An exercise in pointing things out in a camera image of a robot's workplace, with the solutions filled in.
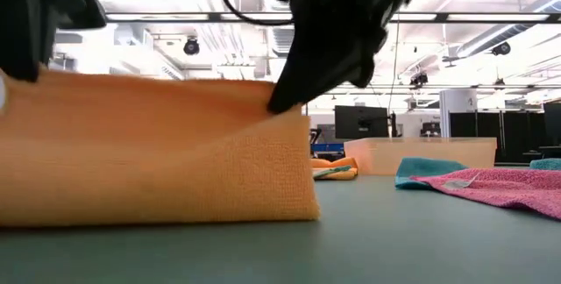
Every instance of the pink towel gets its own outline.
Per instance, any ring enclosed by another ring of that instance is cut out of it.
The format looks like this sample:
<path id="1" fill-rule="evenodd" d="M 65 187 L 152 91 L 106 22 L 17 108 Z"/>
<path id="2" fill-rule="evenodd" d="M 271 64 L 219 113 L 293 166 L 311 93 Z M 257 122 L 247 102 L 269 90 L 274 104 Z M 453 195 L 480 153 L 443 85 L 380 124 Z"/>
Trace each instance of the pink towel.
<path id="1" fill-rule="evenodd" d="M 533 209 L 561 219 L 561 171 L 466 169 L 412 177 L 448 195 L 511 209 Z"/>

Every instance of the green table surface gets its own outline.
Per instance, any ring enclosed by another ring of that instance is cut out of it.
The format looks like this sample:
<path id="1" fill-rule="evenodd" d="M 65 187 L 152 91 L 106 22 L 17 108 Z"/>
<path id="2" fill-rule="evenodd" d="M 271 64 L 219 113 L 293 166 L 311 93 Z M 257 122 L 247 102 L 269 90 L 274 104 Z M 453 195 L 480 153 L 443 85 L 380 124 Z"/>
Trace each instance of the green table surface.
<path id="1" fill-rule="evenodd" d="M 316 184 L 319 222 L 0 231 L 0 283 L 559 283 L 561 223 L 393 178 Z"/>

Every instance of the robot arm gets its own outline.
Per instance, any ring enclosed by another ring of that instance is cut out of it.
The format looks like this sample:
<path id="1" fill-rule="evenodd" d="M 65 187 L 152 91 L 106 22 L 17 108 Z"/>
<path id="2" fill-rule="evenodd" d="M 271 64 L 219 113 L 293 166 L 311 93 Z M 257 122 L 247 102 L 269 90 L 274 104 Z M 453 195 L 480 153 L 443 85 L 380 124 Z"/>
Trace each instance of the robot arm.
<path id="1" fill-rule="evenodd" d="M 252 20 L 228 7 L 244 21 Z M 365 88 L 373 76 L 373 56 L 386 40 L 389 19 L 409 0 L 280 0 L 288 2 L 295 37 L 268 109 L 281 113 L 351 82 Z M 19 80 L 35 82 L 47 63 L 58 28 L 105 26 L 97 0 L 0 0 L 2 39 L 11 48 L 0 54 L 0 67 Z"/>

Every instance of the wire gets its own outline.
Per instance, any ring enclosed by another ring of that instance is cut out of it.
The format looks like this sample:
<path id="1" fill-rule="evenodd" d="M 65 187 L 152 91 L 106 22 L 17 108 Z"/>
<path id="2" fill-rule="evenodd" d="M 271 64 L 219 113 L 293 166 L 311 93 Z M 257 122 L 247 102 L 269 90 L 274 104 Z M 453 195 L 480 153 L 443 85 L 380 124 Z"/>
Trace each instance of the wire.
<path id="1" fill-rule="evenodd" d="M 400 42 L 400 15 L 397 14 L 397 29 L 395 30 L 395 57 L 394 57 L 394 79 L 392 79 L 392 87 L 389 90 L 389 102 L 387 104 L 387 112 L 392 110 L 392 96 L 394 95 L 395 76 L 397 71 L 397 49 Z"/>
<path id="2" fill-rule="evenodd" d="M 223 0 L 224 4 L 226 5 L 226 7 L 228 7 L 228 9 L 230 9 L 230 11 L 238 18 L 244 20 L 246 23 L 251 24 L 251 25 L 263 25 L 263 26 L 280 26 L 280 25 L 291 25 L 294 23 L 293 19 L 290 19 L 288 21 L 280 21 L 280 22 L 275 22 L 275 21 L 266 21 L 266 20 L 258 20 L 258 19 L 254 19 L 254 18 L 249 18 L 247 16 L 245 16 L 243 13 L 241 13 L 240 11 L 238 11 L 230 2 L 230 0 Z"/>

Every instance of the orange cloth on table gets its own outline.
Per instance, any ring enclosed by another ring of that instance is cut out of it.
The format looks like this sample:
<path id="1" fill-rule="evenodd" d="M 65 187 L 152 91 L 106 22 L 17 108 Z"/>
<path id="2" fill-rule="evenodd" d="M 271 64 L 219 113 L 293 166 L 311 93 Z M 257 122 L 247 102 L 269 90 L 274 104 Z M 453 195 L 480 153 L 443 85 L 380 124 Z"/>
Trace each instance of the orange cloth on table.
<path id="1" fill-rule="evenodd" d="M 323 159 L 311 159 L 312 168 L 314 169 L 329 169 L 333 167 L 351 166 L 352 168 L 347 171 L 340 171 L 334 174 L 326 174 L 318 180 L 352 180 L 357 177 L 359 170 L 357 161 L 353 157 L 345 157 L 340 160 L 329 161 Z"/>
<path id="2" fill-rule="evenodd" d="M 0 226 L 312 220 L 309 121 L 273 84 L 2 74 Z"/>

